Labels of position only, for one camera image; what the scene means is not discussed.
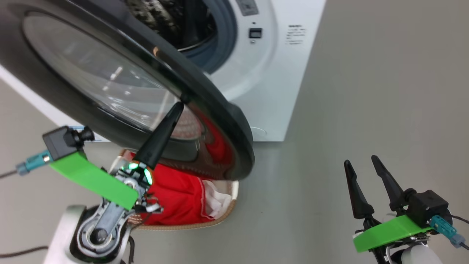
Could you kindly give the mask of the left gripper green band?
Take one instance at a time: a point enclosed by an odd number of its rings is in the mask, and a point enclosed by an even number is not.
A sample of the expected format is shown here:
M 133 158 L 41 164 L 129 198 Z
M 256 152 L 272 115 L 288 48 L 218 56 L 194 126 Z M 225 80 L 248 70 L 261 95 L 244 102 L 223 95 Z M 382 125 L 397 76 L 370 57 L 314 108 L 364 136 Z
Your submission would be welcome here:
M 146 206 L 146 194 L 153 184 L 151 169 L 155 169 L 161 159 L 183 110 L 182 102 L 175 103 L 136 152 L 134 160 L 129 153 L 122 154 L 109 172 L 92 164 L 83 153 L 54 161 L 50 167 L 71 182 L 127 211 L 131 211 L 137 202 Z

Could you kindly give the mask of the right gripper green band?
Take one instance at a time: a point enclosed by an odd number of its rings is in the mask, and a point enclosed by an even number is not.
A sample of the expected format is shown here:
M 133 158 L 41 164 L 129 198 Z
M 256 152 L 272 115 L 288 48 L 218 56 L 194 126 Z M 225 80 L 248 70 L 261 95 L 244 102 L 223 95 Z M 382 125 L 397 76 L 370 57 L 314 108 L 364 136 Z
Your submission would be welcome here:
M 377 155 L 372 155 L 371 160 L 385 186 L 390 210 L 402 211 L 402 188 Z M 344 169 L 353 216 L 363 220 L 363 228 L 353 236 L 355 250 L 372 253 L 378 264 L 432 264 L 433 250 L 427 245 L 432 227 L 428 224 L 420 227 L 405 215 L 386 222 L 377 221 L 372 216 L 374 208 L 365 199 L 349 160 L 345 160 Z

